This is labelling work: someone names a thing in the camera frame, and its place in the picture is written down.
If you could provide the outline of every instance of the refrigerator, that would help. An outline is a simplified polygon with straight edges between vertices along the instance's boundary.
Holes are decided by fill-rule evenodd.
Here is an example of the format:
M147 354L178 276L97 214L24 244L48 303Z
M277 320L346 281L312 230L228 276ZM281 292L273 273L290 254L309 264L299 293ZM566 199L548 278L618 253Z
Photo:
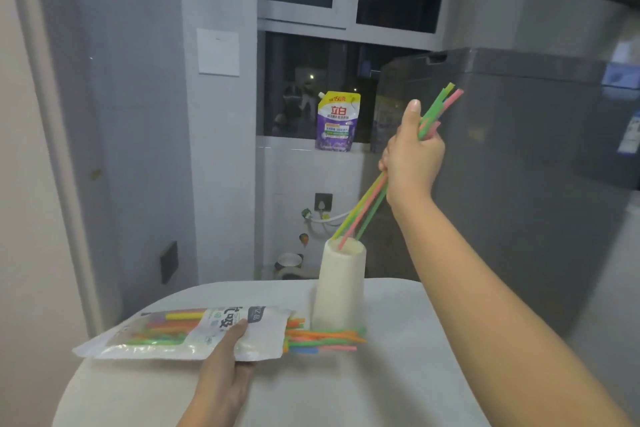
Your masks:
M464 48L386 65L372 151L404 108L449 82L465 94L438 129L447 151L433 197L485 262L567 337L602 274L640 180L638 68ZM369 277L418 280L385 203L369 225Z

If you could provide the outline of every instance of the transparent plastic packaging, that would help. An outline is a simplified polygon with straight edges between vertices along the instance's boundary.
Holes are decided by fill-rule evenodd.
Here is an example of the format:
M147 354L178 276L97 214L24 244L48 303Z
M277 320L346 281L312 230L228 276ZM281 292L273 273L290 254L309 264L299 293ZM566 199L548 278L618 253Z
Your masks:
M203 360L228 328L247 319L247 330L236 344L236 360L280 358L290 314L265 306L141 312L73 352L82 358Z

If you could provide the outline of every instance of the person's right hand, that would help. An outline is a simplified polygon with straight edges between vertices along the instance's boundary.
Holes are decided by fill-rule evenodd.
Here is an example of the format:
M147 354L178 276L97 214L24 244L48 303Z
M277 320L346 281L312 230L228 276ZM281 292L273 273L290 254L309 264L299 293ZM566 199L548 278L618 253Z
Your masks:
M431 187L442 165L444 142L437 133L420 142L419 125L420 101L412 99L378 163L380 171L388 174L387 201L394 213L416 200L431 199Z

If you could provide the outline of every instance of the white table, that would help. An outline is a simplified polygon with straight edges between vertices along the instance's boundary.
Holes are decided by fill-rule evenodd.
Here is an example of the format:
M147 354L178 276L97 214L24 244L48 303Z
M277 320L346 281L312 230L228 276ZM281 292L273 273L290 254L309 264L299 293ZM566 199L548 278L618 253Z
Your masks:
M145 310L276 305L310 317L315 280L220 282ZM257 365L238 426L488 426L418 282L365 280L369 343ZM200 362L85 360L54 427L175 427Z

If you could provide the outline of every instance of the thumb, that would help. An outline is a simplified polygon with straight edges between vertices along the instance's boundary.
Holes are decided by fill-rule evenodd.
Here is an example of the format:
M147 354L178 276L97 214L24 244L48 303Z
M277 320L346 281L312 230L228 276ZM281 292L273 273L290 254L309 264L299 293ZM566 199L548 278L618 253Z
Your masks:
M232 353L236 347L236 343L244 335L247 326L247 320L240 319L240 321L227 330L225 336L220 340L218 347Z
M417 140L420 126L420 100L412 99L404 109L402 125L398 129L398 138L412 138Z

